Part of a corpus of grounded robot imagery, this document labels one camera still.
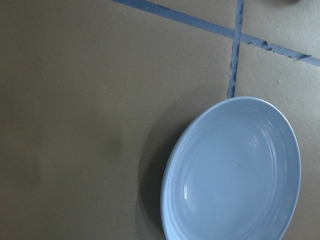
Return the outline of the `blue round plate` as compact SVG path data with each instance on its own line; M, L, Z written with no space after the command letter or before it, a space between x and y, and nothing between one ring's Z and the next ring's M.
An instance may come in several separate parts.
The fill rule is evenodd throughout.
M197 117L163 175L160 214L168 240L280 240L297 205L301 156L286 117L249 96Z

